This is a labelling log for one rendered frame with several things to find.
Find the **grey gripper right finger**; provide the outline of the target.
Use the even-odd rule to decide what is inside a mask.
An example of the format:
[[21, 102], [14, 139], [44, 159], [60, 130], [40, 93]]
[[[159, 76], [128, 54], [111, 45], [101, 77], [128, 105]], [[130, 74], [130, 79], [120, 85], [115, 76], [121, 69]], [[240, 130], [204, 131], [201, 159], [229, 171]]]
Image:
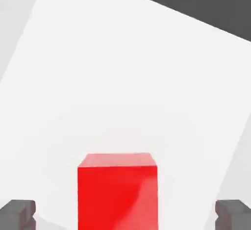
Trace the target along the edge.
[[240, 200], [217, 200], [215, 230], [251, 230], [251, 208]]

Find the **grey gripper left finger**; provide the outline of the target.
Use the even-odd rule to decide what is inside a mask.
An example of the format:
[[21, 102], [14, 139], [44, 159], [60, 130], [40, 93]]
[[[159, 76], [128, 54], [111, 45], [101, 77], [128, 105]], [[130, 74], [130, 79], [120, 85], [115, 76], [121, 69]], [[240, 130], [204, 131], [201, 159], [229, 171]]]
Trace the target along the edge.
[[10, 200], [0, 209], [0, 230], [36, 230], [34, 200]]

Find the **small red cube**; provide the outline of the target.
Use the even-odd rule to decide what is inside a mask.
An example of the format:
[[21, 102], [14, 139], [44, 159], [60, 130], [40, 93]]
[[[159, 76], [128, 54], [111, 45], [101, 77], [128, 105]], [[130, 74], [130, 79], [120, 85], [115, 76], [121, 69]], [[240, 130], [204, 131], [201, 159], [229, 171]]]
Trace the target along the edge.
[[77, 168], [78, 230], [159, 230], [150, 153], [89, 153]]

